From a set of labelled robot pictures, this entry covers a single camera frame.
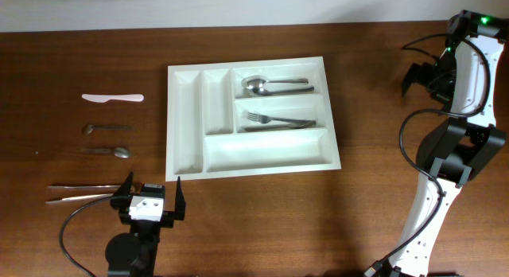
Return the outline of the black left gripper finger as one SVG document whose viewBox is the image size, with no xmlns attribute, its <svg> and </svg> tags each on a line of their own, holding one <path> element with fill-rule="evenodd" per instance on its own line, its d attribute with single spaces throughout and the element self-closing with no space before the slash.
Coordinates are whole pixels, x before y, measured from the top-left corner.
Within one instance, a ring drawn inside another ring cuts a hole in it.
<svg viewBox="0 0 509 277">
<path fill-rule="evenodd" d="M 134 173 L 130 172 L 126 180 L 119 186 L 119 188 L 112 194 L 110 206 L 113 209 L 122 209 L 129 205 L 131 195 L 131 187 L 133 185 Z"/>
<path fill-rule="evenodd" d="M 185 196 L 181 187 L 181 177 L 177 178 L 177 187 L 174 203 L 174 220 L 184 220 L 186 211 Z"/>
</svg>

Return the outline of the small silver teaspoon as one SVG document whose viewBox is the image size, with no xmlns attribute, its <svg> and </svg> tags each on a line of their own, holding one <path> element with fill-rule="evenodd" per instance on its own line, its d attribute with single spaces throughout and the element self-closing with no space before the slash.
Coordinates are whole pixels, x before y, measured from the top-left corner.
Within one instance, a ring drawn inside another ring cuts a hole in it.
<svg viewBox="0 0 509 277">
<path fill-rule="evenodd" d="M 117 158 L 130 158 L 131 152 L 127 148 L 114 147 L 114 148 L 86 148 L 82 149 L 86 154 L 112 154 Z"/>
</svg>

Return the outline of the small dark metal teaspoon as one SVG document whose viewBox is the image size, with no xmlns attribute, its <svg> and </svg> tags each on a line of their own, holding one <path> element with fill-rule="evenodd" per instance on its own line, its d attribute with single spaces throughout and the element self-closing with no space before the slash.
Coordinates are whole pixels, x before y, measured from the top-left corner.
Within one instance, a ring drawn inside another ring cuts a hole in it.
<svg viewBox="0 0 509 277">
<path fill-rule="evenodd" d="M 84 126 L 82 133 L 84 135 L 89 135 L 93 131 L 97 130 L 108 130 L 108 131 L 132 131 L 134 128 L 127 125 L 94 125 L 87 124 Z"/>
</svg>

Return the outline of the silver fork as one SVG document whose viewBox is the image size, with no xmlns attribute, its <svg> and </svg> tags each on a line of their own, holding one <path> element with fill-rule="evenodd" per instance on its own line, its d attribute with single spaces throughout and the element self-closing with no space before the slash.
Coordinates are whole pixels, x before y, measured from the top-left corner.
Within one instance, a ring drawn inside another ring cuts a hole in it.
<svg viewBox="0 0 509 277">
<path fill-rule="evenodd" d="M 257 131 L 282 131 L 282 130 L 296 130 L 296 129 L 304 129 L 309 127 L 314 127 L 317 124 L 316 121 L 308 121 L 307 123 L 299 123 L 299 124 L 286 124 L 286 125 L 273 125 L 273 126 L 264 126 L 264 127 L 243 127 L 242 131 L 244 132 L 257 132 Z"/>
<path fill-rule="evenodd" d="M 267 124 L 273 121 L 276 122 L 284 122 L 284 123 L 293 123 L 293 124 L 303 124 L 308 123 L 309 121 L 306 119 L 288 119 L 288 118 L 280 118 L 280 117 L 273 117 L 268 115 L 261 115 L 256 114 L 252 112 L 247 112 L 246 117 L 253 122 L 261 123 L 261 124 Z"/>
</svg>

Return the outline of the silver tablespoon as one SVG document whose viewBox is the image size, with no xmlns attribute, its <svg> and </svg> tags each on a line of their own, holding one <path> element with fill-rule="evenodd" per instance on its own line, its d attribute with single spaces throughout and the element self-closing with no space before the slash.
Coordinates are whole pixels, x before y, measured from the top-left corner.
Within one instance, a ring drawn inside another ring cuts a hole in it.
<svg viewBox="0 0 509 277">
<path fill-rule="evenodd" d="M 251 93 L 255 96 L 279 96 L 293 93 L 301 93 L 301 92 L 313 92 L 315 90 L 314 86 L 309 86 L 305 88 L 289 88 L 284 90 L 277 91 L 269 91 L 265 88 L 253 88 L 251 89 Z"/>
<path fill-rule="evenodd" d="M 297 79 L 283 79 L 283 80 L 270 80 L 264 76 L 248 76 L 242 79 L 241 85 L 248 90 L 261 88 L 264 84 L 308 84 L 309 80 L 306 78 Z"/>
</svg>

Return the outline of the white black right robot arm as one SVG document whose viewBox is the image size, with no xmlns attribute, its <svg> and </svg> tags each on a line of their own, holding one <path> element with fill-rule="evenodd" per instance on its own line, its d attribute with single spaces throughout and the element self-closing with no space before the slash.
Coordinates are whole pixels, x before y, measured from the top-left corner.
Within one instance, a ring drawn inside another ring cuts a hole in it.
<svg viewBox="0 0 509 277">
<path fill-rule="evenodd" d="M 432 64 L 412 64 L 401 87 L 420 84 L 441 109 L 409 115 L 445 116 L 408 163 L 418 189 L 398 245 L 368 267 L 365 276 L 427 276 L 429 260 L 451 204 L 463 187 L 503 148 L 507 134 L 496 126 L 495 75 L 508 42 L 508 22 L 471 10 L 448 21 L 445 50 Z"/>
</svg>

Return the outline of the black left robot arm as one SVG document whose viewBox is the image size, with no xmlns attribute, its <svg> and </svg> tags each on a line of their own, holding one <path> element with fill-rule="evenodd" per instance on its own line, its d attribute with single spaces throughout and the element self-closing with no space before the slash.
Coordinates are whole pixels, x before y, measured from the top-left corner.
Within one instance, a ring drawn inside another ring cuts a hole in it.
<svg viewBox="0 0 509 277">
<path fill-rule="evenodd" d="M 174 222 L 185 218 L 186 201 L 177 180 L 174 210 L 164 209 L 165 187 L 143 184 L 138 193 L 131 191 L 134 174 L 112 194 L 110 206 L 119 213 L 128 232 L 114 236 L 105 249 L 109 276 L 152 276 L 157 248 L 163 228 L 172 228 Z"/>
</svg>

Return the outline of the pink plastic knife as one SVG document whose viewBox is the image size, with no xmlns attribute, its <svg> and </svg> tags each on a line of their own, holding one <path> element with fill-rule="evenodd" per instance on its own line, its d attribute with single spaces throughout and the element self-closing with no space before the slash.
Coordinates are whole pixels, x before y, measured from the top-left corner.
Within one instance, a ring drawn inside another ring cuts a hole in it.
<svg viewBox="0 0 509 277">
<path fill-rule="evenodd" d="M 145 99 L 145 96 L 142 94 L 125 94 L 125 95 L 83 94 L 81 97 L 83 99 L 93 102 L 93 103 L 106 103 L 106 102 L 112 101 L 112 100 L 139 103 Z"/>
</svg>

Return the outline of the white plastic cutlery tray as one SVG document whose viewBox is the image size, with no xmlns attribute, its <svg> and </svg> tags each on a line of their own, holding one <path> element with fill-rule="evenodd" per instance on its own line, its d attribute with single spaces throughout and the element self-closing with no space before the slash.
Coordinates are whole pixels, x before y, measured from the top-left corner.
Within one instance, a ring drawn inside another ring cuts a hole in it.
<svg viewBox="0 0 509 277">
<path fill-rule="evenodd" d="M 248 76 L 306 78 L 264 84 L 269 91 L 314 86 L 313 92 L 255 96 Z M 168 68 L 165 179 L 176 181 L 282 174 L 341 167 L 322 57 L 254 60 Z M 316 121 L 314 127 L 244 132 L 243 127 L 293 123 L 250 121 L 246 114 Z"/>
</svg>

